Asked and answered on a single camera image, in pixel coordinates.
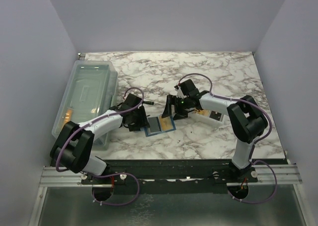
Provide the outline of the black credit card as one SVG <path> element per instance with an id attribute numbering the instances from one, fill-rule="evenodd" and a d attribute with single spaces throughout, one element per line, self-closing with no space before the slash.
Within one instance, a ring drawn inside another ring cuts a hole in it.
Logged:
<path id="1" fill-rule="evenodd" d="M 149 127 L 150 133 L 157 133 L 157 132 L 161 131 L 158 117 L 150 117 L 148 119 L 148 122 L 150 125 L 150 127 Z"/>

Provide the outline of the teal leather card holder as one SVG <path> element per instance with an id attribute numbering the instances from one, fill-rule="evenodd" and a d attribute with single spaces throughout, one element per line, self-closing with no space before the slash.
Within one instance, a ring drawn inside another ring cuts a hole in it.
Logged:
<path id="1" fill-rule="evenodd" d="M 149 117 L 149 125 L 144 127 L 146 137 L 164 134 L 176 130 L 174 120 L 171 116 L 162 118 L 161 116 Z"/>

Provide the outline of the clear acrylic card box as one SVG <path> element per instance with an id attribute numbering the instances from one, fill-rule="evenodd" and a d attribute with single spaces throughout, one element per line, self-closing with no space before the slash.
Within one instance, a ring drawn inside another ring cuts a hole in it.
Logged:
<path id="1" fill-rule="evenodd" d="M 215 128 L 224 124 L 224 115 L 212 110 L 197 110 L 193 112 L 191 117 L 198 122 Z"/>

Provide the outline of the credit cards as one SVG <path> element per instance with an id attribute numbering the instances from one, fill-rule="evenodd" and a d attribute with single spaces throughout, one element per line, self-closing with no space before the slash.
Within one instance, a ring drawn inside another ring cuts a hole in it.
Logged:
<path id="1" fill-rule="evenodd" d="M 217 121 L 222 121 L 223 120 L 223 114 L 219 113 L 219 112 L 215 112 L 215 111 L 211 111 L 211 110 L 202 110 L 197 112 L 198 114 L 217 120 Z"/>

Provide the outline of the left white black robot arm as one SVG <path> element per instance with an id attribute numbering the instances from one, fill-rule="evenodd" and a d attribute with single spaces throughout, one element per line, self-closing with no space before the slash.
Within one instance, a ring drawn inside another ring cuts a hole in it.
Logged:
<path id="1" fill-rule="evenodd" d="M 67 122 L 60 131 L 50 157 L 60 166 L 73 173 L 85 172 L 93 175 L 100 184 L 110 179 L 107 163 L 91 155 L 94 142 L 108 132 L 125 125 L 130 131 L 148 126 L 143 98 L 128 94 L 124 102 L 112 106 L 104 114 L 82 123 Z"/>

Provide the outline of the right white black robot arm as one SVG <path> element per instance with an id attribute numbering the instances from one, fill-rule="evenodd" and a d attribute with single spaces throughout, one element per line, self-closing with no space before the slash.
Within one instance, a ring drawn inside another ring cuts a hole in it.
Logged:
<path id="1" fill-rule="evenodd" d="M 246 177 L 246 168 L 251 165 L 251 156 L 255 144 L 261 140 L 264 130 L 272 130 L 269 116 L 246 95 L 235 99 L 213 95 L 210 91 L 200 92 L 192 80 L 188 79 L 175 86 L 177 95 L 169 94 L 166 98 L 162 118 L 173 116 L 174 120 L 184 119 L 195 110 L 209 110 L 227 115 L 233 133 L 237 138 L 236 150 L 231 160 L 229 178 L 240 182 Z"/>

